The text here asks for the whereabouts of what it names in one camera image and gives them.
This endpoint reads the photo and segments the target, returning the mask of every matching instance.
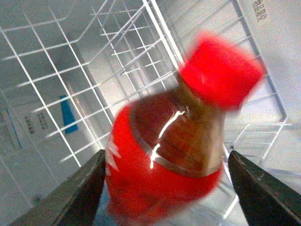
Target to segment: plastic bottle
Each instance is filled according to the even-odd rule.
[[[108,212],[118,225],[149,225],[213,190],[225,114],[240,108],[262,74],[258,62],[204,33],[178,87],[120,111],[106,148]]]

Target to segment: white wire rack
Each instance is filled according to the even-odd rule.
[[[16,148],[0,118],[0,175],[4,178],[0,200],[6,206],[0,214],[3,225],[33,206],[33,197],[46,196],[105,147],[122,105],[176,85],[174,74],[196,30],[206,28],[226,36],[264,64],[236,0],[0,4],[0,110],[11,112],[28,140],[26,146]],[[58,111],[66,100],[75,115],[68,125],[63,124]],[[36,104],[28,111],[46,111],[54,128],[40,142],[32,138],[18,110],[30,103]],[[235,149],[274,175],[301,178],[297,169],[266,164],[283,129],[293,126],[286,119],[267,69],[263,88],[250,97],[239,116],[227,117],[226,157]],[[66,134],[74,125],[79,130]],[[227,169],[225,161],[225,176],[209,197],[159,224],[245,225],[244,220],[231,221],[233,212],[244,218]]]

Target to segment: white wall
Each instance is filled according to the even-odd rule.
[[[301,5],[299,1],[262,1],[269,20],[261,26],[252,1],[240,0],[251,31],[262,52],[291,121],[301,120]]]

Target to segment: metal grid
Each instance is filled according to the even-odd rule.
[[[1,38],[3,38],[1,41],[8,47],[8,50],[1,54],[1,62],[4,62],[4,67],[7,62],[18,64],[23,72],[20,73],[20,76],[21,74],[25,76],[25,79],[21,79],[21,82],[13,82],[12,85],[0,87],[1,101],[12,112],[13,117],[18,119],[23,132],[30,140],[31,144],[28,148],[33,148],[39,154],[47,171],[58,185],[62,179],[57,179],[57,172],[54,172],[55,169],[49,163],[49,160],[45,159],[45,152],[41,150],[41,145],[37,145],[33,141],[28,129],[20,122],[18,112],[15,111],[15,105],[22,105],[23,103],[13,101],[10,94],[20,92],[19,95],[16,95],[17,98],[20,98],[23,94],[26,96],[27,93],[35,93],[33,99],[40,102],[40,107],[31,109],[31,112],[38,113],[46,110],[55,126],[55,130],[47,135],[45,144],[51,139],[58,139],[59,135],[65,146],[61,148],[67,148],[69,154],[56,161],[65,164],[65,162],[73,159],[78,167],[80,167],[93,153],[87,152],[87,149],[92,148],[95,152],[104,148],[110,133],[109,129],[106,131],[99,129],[92,118],[102,113],[102,117],[99,117],[102,121],[98,121],[98,123],[107,124],[107,128],[110,128],[113,120],[111,111],[113,107],[174,86],[176,81],[172,78],[172,75],[175,72],[174,66],[177,64],[168,57],[170,50],[166,51],[165,36],[162,32],[158,33],[156,30],[158,24],[154,24],[153,20],[149,17],[148,10],[150,6],[147,2],[137,1],[137,3],[132,4],[129,1],[123,0],[105,0],[92,1],[87,6],[87,3],[83,4],[83,2],[73,0],[68,10],[63,13],[63,16],[60,16],[62,13],[58,11],[56,5],[43,2],[38,5],[48,15],[45,21],[35,19],[34,12],[30,10],[34,8],[33,4],[35,3],[29,2],[27,5],[27,3],[16,2],[14,8],[18,11],[20,20],[23,20],[21,22],[23,25],[14,26],[14,21],[8,21],[8,23],[1,21],[0,32],[2,35]],[[82,19],[85,22],[79,28],[81,30],[79,35],[75,34],[76,37],[74,38],[74,34],[72,34],[72,30],[69,30],[69,27],[74,27],[72,19],[76,16],[77,10],[83,6],[86,6],[88,14],[87,12],[82,14],[84,16]],[[53,37],[48,38],[44,36],[43,33],[48,26],[55,27],[55,35],[61,37],[59,41],[52,41],[51,38],[53,39]],[[92,30],[98,31],[95,38],[105,38],[105,41],[101,43],[96,53],[93,56],[90,55],[89,59],[87,59],[81,54],[80,45],[83,42],[82,40]],[[16,42],[16,39],[20,39],[20,42],[22,42],[20,34],[24,31],[30,33],[27,38],[31,36],[34,41],[32,41],[33,44],[30,43],[28,46],[20,48],[20,43],[18,40]],[[69,63],[71,60],[57,57],[60,53],[63,54],[64,51],[70,53],[70,57],[72,57],[72,61],[74,62]],[[112,71],[111,74],[101,78],[103,79],[101,82],[96,81],[97,79],[101,79],[95,78],[95,75],[91,73],[89,68],[93,63],[99,62],[99,56],[105,57]],[[35,58],[36,61],[29,61],[30,57]],[[49,66],[47,70],[44,70],[47,71],[45,74],[33,73],[33,68],[36,66],[36,63],[39,63],[38,57],[44,57],[42,61],[45,60],[47,62],[46,65]],[[111,64],[113,58],[119,62],[119,65]],[[72,80],[69,81],[67,77],[70,73],[75,72],[80,73],[81,78],[84,78],[87,83],[86,86],[80,88],[72,87]],[[102,95],[103,86],[109,86],[110,84],[118,86],[123,94],[121,99],[116,99],[113,103],[107,103]],[[45,85],[53,86],[52,88],[55,88],[54,86],[60,87],[54,89],[54,92],[55,90],[59,90],[62,93],[57,94],[55,99],[52,98],[49,100],[45,92],[43,92],[43,89],[46,88]],[[62,94],[65,94],[66,97],[59,99],[58,96]],[[92,109],[84,106],[81,100],[84,95],[86,95],[86,98],[95,100],[96,104],[92,103]],[[52,109],[65,100],[69,101],[76,116],[76,121],[66,126],[61,124]],[[66,135],[65,130],[75,124],[81,124],[81,134],[77,137],[73,134]],[[6,124],[2,122],[0,126],[1,128],[5,128]],[[74,140],[80,138],[83,134],[86,135],[86,137],[82,137],[85,140],[84,145],[75,145]],[[3,151],[1,151],[0,160],[20,194],[26,200],[28,205],[25,207],[26,210],[33,206],[31,201],[32,195],[24,192],[24,188],[20,185],[17,175],[19,172],[10,169],[11,167],[7,162],[27,150],[15,150],[9,144],[9,141],[4,140],[4,137],[2,138],[1,143],[3,143],[4,147]],[[83,161],[78,156],[81,153],[86,155],[86,159]],[[48,191],[45,191],[44,195],[47,195],[55,187],[54,185]]]
[[[45,16],[40,15],[40,20],[39,16],[36,16],[34,11],[30,10],[34,8],[32,4],[16,2],[17,6],[14,7],[18,9],[16,14],[19,14],[17,16],[19,20],[16,20],[17,22],[0,20],[1,38],[8,47],[7,51],[0,54],[0,58],[1,62],[5,64],[7,62],[9,64],[11,62],[18,64],[24,78],[18,79],[16,77],[13,79],[16,79],[18,82],[0,86],[1,101],[18,119],[18,115],[14,110],[14,106],[17,104],[11,98],[11,94],[20,92],[16,95],[20,98],[23,94],[23,89],[25,90],[24,93],[34,92],[36,101],[40,101],[40,107],[32,109],[32,112],[37,113],[41,110],[46,110],[56,128],[52,133],[48,134],[47,139],[54,139],[54,137],[57,139],[59,137],[68,150],[68,153],[65,153],[57,161],[61,164],[66,164],[66,162],[74,160],[77,167],[80,167],[93,152],[104,148],[116,109],[132,100],[167,90],[176,84],[173,75],[178,64],[183,62],[183,58],[187,54],[187,46],[184,45],[187,43],[187,39],[184,37],[191,37],[194,30],[208,27],[217,34],[227,36],[228,32],[239,24],[243,28],[243,33],[238,39],[233,40],[234,45],[250,47],[254,57],[264,62],[238,1],[212,1],[208,4],[209,7],[199,14],[199,18],[194,18],[194,22],[190,23],[189,26],[183,26],[185,28],[182,30],[176,27],[177,23],[185,22],[185,14],[192,7],[200,7],[199,4],[203,3],[199,1],[191,1],[191,4],[186,4],[183,1],[174,2],[177,2],[174,4],[174,7],[181,9],[179,14],[170,15],[168,13],[168,8],[171,6],[168,5],[166,0],[158,1],[158,3],[155,0],[94,0],[89,2],[71,0],[67,3],[68,7],[66,10],[63,11],[59,10],[59,8],[63,8],[60,5],[42,2],[36,6],[41,7],[41,11],[45,14]],[[230,17],[228,21],[216,23],[215,27],[212,27],[208,21],[215,20],[215,17],[222,15],[224,10],[228,10],[227,7],[234,10],[235,16]],[[53,31],[51,33],[60,37],[59,40],[55,40],[53,36],[45,37],[44,33],[48,26],[53,26],[52,28],[56,32]],[[16,39],[21,39],[20,34],[25,31],[30,32],[28,37],[35,38],[35,42],[27,47],[20,48],[20,43],[22,42],[16,42]],[[98,40],[97,46],[91,50],[91,53],[86,54],[87,47],[85,43],[87,43],[87,40],[92,39]],[[64,51],[68,52],[68,54],[61,58],[57,56],[63,55]],[[27,59],[28,57],[40,56],[40,54],[43,54],[49,67],[43,71],[47,73],[37,75],[32,70],[35,67],[35,62],[28,62]],[[94,70],[95,64],[99,64],[100,71],[109,70],[110,74],[97,74]],[[76,84],[76,86],[73,86],[73,80],[77,79],[82,79],[80,81],[85,83],[85,85],[80,86]],[[260,153],[257,154],[244,154],[262,166],[283,127],[290,125],[286,123],[285,110],[268,70],[266,81],[271,93],[253,98],[246,105],[256,106],[262,100],[274,98],[281,112],[282,119],[277,123],[228,125],[226,127],[224,148],[226,157],[229,156],[231,149],[239,150],[241,153],[247,148],[260,150]],[[41,84],[60,86],[59,90],[66,97],[62,99],[56,97],[56,99],[49,100],[45,95],[47,92],[43,92],[45,86]],[[114,95],[111,94],[111,98],[110,94],[106,93],[106,88],[111,90],[115,88],[118,92]],[[88,104],[85,105],[83,102],[87,101],[87,99],[92,100],[88,100]],[[67,126],[60,123],[52,109],[65,100],[70,102],[76,115],[76,121]],[[96,122],[100,120],[105,125],[105,128],[97,125]],[[19,123],[31,143],[30,148],[39,155],[55,184],[60,184],[62,179],[57,179],[58,173],[54,172],[54,167],[49,160],[45,159],[45,152],[41,150],[40,145],[32,140],[27,128],[21,122]],[[77,137],[73,134],[67,136],[64,133],[67,128],[75,124],[81,125],[81,136],[84,135],[84,142],[80,144],[77,144],[75,140],[81,136]],[[0,127],[5,128],[6,124],[2,122]],[[1,139],[1,143],[3,143],[4,148],[3,152],[0,153],[0,162],[21,196],[26,200],[27,208],[31,207],[32,202],[30,199],[32,195],[24,192],[22,185],[19,185],[16,178],[17,172],[13,172],[7,164],[11,158],[19,155],[21,150],[15,150],[4,139]],[[79,159],[81,154],[85,155],[86,158],[83,160]],[[232,225],[227,222],[227,218],[235,208],[238,197],[231,186],[227,161],[225,161],[224,165],[225,177],[219,185],[219,189],[207,200],[204,200],[202,204],[191,208],[189,210],[191,212],[186,213],[186,215],[190,214],[203,222],[207,220],[208,225]],[[285,170],[281,172],[276,169],[266,168],[266,170],[298,176],[298,173]],[[218,208],[212,205],[210,201],[214,200],[214,197],[219,199],[225,197],[226,201]],[[168,223],[173,224],[174,220],[169,220]]]

